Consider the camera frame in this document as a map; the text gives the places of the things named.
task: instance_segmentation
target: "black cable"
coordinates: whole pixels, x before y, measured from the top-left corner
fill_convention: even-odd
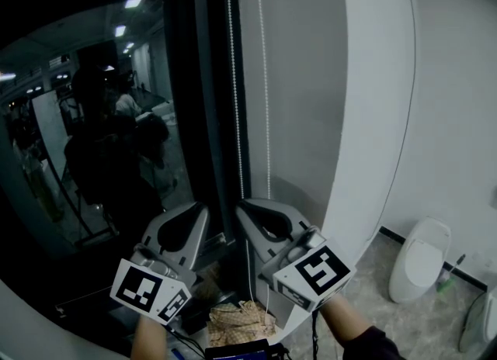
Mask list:
[[[185,341],[188,341],[191,344],[195,345],[195,347],[198,348],[200,350],[200,352],[205,356],[205,352],[203,351],[202,347],[200,346],[200,344],[197,341],[195,341],[194,339],[192,339],[190,337],[186,337],[185,335],[181,335],[178,331],[173,331],[173,332],[178,337],[180,337],[180,338],[184,339]]]
[[[182,344],[185,346],[188,346],[188,348],[192,349],[197,355],[199,355],[201,358],[205,358],[205,351],[203,351],[202,347],[199,345],[197,341],[195,341],[192,338],[185,337],[184,335],[181,335],[178,331],[173,330],[170,327],[165,328],[174,338],[176,338],[178,341],[180,341]],[[189,346],[186,342],[189,342],[192,344],[199,352],[195,351],[191,346]]]
[[[318,332],[316,331],[316,322],[318,321],[318,312],[315,310],[312,312],[312,358],[318,360]]]
[[[287,355],[288,360],[292,360],[292,358],[290,357],[290,351],[287,348],[285,348],[285,355]]]
[[[189,344],[186,343],[186,340],[182,339],[180,336],[176,335],[174,332],[172,331],[169,331],[171,333],[171,335],[176,338],[179,342],[181,342],[182,344],[184,344],[186,347],[188,347],[191,351],[193,351],[193,353],[195,353],[196,355],[200,356],[201,358],[204,358],[205,359],[205,354],[202,355],[200,354],[198,351],[195,350],[196,346],[190,346]]]

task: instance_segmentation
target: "crumpled cloth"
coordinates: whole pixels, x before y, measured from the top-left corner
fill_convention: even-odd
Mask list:
[[[207,331],[211,347],[244,344],[276,333],[275,318],[252,301],[217,305],[210,310]]]

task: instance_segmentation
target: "toilet brush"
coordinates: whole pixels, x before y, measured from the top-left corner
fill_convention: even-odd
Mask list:
[[[446,289],[448,289],[452,282],[454,281],[454,277],[452,276],[452,271],[459,266],[463,260],[466,258],[466,254],[462,254],[459,259],[457,259],[456,264],[450,268],[449,270],[442,269],[438,280],[436,280],[436,291],[438,293],[442,293]]]

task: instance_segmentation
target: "white panel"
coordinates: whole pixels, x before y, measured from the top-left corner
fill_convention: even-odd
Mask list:
[[[62,179],[66,163],[64,149],[68,143],[68,133],[55,91],[47,92],[33,99],[33,109],[47,153],[54,163],[58,177]]]
[[[52,323],[0,281],[0,348],[14,360],[124,360]]]
[[[452,230],[447,261],[497,272],[497,1],[418,0],[419,85],[382,224],[407,236],[433,216]]]
[[[147,91],[151,91],[150,87],[150,54],[148,53],[148,43],[145,43],[140,48],[133,51],[131,64],[133,70],[137,72],[137,86],[141,88],[143,84]]]
[[[152,91],[156,91],[158,96],[171,101],[172,90],[171,80],[169,77],[168,56],[165,49],[165,34],[164,30],[159,30],[150,39],[150,55],[151,55],[151,78],[154,82]]]
[[[349,65],[323,234],[352,259],[374,235],[398,163],[415,63],[411,0],[346,0]]]

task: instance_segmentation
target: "sleeve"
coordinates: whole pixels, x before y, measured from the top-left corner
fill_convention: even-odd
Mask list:
[[[136,114],[136,116],[139,116],[141,114],[141,107],[138,106],[138,104],[136,103],[136,101],[131,97],[130,95],[130,98],[131,98],[131,105],[133,106],[133,109],[134,109],[134,112]]]
[[[370,327],[359,337],[343,345],[343,360],[368,358],[369,360],[403,360],[397,346],[382,330]]]

